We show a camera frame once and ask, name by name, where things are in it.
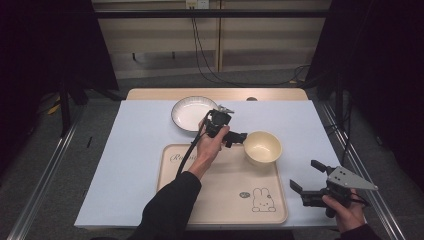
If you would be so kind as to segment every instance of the black horizontal bar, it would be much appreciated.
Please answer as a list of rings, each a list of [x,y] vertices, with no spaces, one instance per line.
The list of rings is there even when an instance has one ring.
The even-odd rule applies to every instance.
[[[97,18],[326,18],[327,10],[96,10]]]

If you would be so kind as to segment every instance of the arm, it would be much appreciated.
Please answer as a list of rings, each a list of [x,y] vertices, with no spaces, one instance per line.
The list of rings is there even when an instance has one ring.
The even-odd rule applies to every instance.
[[[356,191],[352,189],[352,197],[356,196]],[[365,217],[362,211],[362,204],[352,202],[349,208],[345,208],[334,198],[324,195],[322,200],[336,213],[337,227],[341,233],[342,240],[350,239],[380,239],[371,227],[365,224]]]
[[[143,211],[140,225],[128,240],[179,239],[190,218],[201,189],[200,179],[210,168],[229,127],[223,127],[215,138],[203,134],[197,144],[197,158],[187,172],[163,187]]]

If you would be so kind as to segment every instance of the power outlet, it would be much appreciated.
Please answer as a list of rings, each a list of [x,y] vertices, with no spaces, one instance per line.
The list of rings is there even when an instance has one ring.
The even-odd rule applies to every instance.
[[[186,0],[186,9],[197,9],[197,0]]]
[[[197,9],[209,9],[209,0],[197,0]]]

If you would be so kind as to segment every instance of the person's left hand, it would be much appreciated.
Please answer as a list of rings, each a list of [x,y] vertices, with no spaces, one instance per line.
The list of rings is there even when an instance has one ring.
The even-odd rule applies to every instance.
[[[212,162],[215,160],[219,151],[222,149],[223,138],[230,131],[229,126],[223,126],[218,134],[211,138],[202,129],[201,138],[197,143],[197,157],[193,164],[188,169],[189,172],[193,173],[199,180],[203,177],[205,172],[210,168]]]

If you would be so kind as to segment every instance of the black sleeve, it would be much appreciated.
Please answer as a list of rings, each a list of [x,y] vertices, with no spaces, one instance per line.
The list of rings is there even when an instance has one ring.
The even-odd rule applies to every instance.
[[[362,225],[360,227],[357,227],[355,229],[346,231],[341,234],[342,240],[357,240],[357,239],[364,239],[364,240],[381,240],[377,234],[372,230],[372,228],[368,225]]]
[[[200,189],[196,176],[190,172],[180,174],[146,205],[140,225],[128,240],[180,238]]]

